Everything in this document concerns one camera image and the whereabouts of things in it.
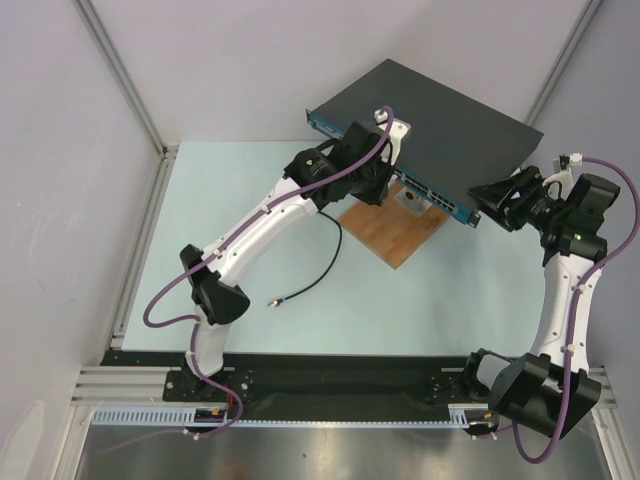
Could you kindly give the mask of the aluminium frame post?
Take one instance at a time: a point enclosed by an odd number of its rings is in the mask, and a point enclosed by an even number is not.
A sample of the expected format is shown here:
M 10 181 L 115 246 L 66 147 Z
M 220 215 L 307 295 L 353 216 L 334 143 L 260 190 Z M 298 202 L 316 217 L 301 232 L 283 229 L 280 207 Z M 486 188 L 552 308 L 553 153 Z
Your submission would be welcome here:
M 536 122 L 551 99 L 564 73 L 570 66 L 573 57 L 580 49 L 590 27 L 595 22 L 605 4 L 606 1 L 604 0 L 589 0 L 585 2 L 577 20 L 570 28 L 559 54 L 552 63 L 551 69 L 546 75 L 532 105 L 524 117 L 523 122 L 526 125 L 536 125 Z
M 92 1 L 73 0 L 80 19 L 102 56 L 109 72 L 113 76 L 130 111 L 139 123 L 147 140 L 161 159 L 174 159 L 177 154 L 176 145 L 168 145 L 161 137 L 143 97 L 135 85 L 117 46 L 109 34 L 106 25 Z

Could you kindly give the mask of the aluminium frame rail front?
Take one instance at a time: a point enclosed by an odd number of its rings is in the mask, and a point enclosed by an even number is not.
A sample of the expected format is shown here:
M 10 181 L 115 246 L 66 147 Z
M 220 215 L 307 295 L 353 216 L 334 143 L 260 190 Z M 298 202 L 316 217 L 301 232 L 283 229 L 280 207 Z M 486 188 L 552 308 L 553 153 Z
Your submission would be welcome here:
M 277 395 L 347 398 L 364 396 L 449 404 L 478 403 L 482 388 L 464 387 L 459 368 L 435 365 L 324 364 L 324 358 L 260 358 L 256 365 L 227 366 L 205 381 L 188 367 L 86 367 L 73 393 L 76 401 L 106 403 L 212 404 L 236 393 L 242 402 L 255 404 Z

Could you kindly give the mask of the brown wooden board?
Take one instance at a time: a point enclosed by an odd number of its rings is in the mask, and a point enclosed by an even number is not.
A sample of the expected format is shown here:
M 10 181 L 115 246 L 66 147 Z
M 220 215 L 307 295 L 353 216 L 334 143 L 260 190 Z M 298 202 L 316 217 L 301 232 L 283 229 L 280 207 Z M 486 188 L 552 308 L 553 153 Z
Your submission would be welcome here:
M 347 232 L 394 270 L 450 218 L 432 204 L 422 216 L 414 215 L 394 200 L 403 187 L 406 186 L 395 181 L 381 206 L 357 201 L 339 217 L 339 223 Z

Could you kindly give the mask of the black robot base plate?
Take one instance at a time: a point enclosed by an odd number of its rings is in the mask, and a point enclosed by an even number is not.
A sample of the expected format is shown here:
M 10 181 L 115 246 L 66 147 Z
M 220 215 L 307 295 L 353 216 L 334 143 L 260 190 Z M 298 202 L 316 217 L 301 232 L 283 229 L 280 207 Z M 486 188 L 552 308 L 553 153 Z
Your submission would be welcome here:
M 244 421 L 442 421 L 453 403 L 484 403 L 488 387 L 461 356 L 227 353 L 212 380 L 191 372 L 181 353 L 108 351 L 108 367 L 167 367 L 170 403 L 227 403 Z

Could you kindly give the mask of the left aluminium frame post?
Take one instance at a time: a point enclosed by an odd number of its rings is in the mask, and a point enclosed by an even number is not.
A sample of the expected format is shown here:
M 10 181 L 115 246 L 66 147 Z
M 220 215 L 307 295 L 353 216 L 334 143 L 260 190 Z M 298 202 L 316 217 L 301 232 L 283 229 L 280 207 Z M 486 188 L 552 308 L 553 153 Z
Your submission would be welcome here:
M 117 46 L 109 34 L 106 25 L 92 1 L 73 0 L 80 19 L 102 56 L 109 72 L 113 76 L 130 111 L 139 123 L 147 140 L 161 159 L 174 159 L 177 154 L 176 145 L 168 145 L 161 137 L 143 97 L 135 85 Z

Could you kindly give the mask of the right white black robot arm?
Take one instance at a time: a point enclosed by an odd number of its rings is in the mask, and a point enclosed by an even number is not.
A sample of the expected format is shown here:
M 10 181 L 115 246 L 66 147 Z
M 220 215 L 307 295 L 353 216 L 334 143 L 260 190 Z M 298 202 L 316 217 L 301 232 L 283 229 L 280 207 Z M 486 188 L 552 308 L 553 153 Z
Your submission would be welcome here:
M 485 402 L 512 422 L 549 438 L 563 437 L 600 398 L 588 376 L 586 330 L 599 262 L 608 247 L 598 231 L 620 188 L 592 174 L 574 184 L 552 182 L 535 167 L 470 195 L 481 211 L 507 231 L 532 226 L 544 250 L 545 292 L 529 352 L 508 359 L 486 349 L 471 354 L 460 377 L 463 395 Z

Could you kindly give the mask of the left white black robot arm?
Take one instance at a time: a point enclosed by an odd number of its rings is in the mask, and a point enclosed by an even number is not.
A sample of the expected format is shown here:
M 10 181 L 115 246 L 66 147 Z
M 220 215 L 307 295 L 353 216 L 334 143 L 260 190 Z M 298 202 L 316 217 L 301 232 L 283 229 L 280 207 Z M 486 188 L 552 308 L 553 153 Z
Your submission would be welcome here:
M 399 120 L 352 123 L 341 138 L 297 153 L 264 200 L 225 236 L 181 251 L 200 323 L 185 355 L 190 371 L 184 385 L 195 398 L 208 400 L 219 391 L 230 325 L 250 306 L 241 276 L 288 228 L 327 205 L 347 196 L 381 205 L 410 130 Z

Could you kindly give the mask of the metal switch stand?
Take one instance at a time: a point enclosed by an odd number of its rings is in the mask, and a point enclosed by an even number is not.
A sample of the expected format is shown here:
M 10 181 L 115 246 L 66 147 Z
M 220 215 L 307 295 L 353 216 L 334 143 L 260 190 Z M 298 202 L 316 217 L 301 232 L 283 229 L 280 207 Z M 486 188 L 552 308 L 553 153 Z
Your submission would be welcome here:
M 416 216 L 422 216 L 431 207 L 428 200 L 406 187 L 400 189 L 394 200 Z

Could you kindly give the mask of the right aluminium frame post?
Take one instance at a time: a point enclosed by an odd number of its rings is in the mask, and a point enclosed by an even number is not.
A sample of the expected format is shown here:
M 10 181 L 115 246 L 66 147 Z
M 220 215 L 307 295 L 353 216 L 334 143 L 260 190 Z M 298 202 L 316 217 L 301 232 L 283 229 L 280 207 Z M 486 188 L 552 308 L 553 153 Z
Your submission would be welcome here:
M 536 125 L 536 122 L 551 99 L 564 73 L 570 66 L 573 57 L 580 49 L 590 27 L 595 22 L 605 4 L 606 1 L 604 0 L 589 0 L 585 2 L 577 20 L 570 28 L 559 54 L 552 63 L 551 69 L 546 75 L 532 105 L 524 117 L 523 122 L 526 125 Z

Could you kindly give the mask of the blue black network switch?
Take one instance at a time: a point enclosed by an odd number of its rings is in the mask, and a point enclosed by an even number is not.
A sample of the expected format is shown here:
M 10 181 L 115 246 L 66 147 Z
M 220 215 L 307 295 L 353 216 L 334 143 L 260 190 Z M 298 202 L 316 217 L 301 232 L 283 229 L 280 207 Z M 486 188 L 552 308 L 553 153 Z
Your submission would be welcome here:
M 536 150 L 543 134 L 479 101 L 386 59 L 338 94 L 307 111 L 310 126 L 341 137 L 356 120 L 371 120 L 382 106 L 409 125 L 396 172 L 401 184 L 477 227 L 469 189 L 511 176 Z

